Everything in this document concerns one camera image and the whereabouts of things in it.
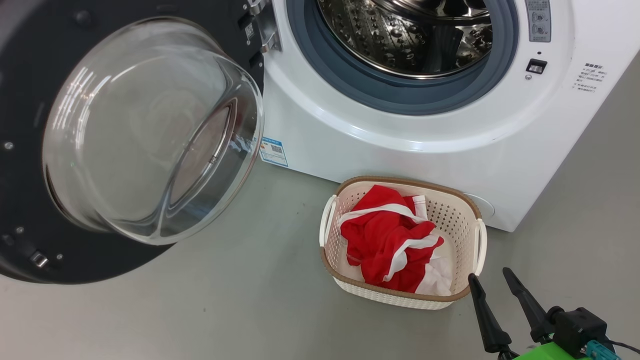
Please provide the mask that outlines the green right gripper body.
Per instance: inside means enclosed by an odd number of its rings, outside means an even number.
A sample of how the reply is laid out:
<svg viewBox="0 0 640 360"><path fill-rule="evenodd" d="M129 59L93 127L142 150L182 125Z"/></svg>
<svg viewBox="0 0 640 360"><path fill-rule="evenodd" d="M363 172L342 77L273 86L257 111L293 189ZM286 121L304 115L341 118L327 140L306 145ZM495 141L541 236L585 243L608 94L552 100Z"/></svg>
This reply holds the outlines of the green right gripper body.
<svg viewBox="0 0 640 360"><path fill-rule="evenodd" d="M590 360L585 353L573 345L549 342L542 344L527 353L518 354L512 351L506 341L497 342L498 360Z"/></svg>

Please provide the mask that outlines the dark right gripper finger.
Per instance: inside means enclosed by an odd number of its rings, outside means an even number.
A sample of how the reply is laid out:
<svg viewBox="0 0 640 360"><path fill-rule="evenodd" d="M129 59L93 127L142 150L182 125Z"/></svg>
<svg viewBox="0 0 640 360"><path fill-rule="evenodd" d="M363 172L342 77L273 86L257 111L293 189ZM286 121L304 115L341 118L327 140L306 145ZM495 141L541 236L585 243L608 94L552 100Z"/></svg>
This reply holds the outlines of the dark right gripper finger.
<svg viewBox="0 0 640 360"><path fill-rule="evenodd" d="M491 311L486 300L486 292L478 276L471 273L467 276L467 280L485 352L489 354L512 354L513 351L510 349L511 337L502 330Z"/></svg>
<svg viewBox="0 0 640 360"><path fill-rule="evenodd" d="M510 292L518 299L528 325L530 326L530 337L538 344L548 344L552 341L551 335L554 333L553 325L547 320L547 312L542 308L537 299L526 289L525 285L515 275L510 268L503 268L502 274L510 289Z"/></svg>

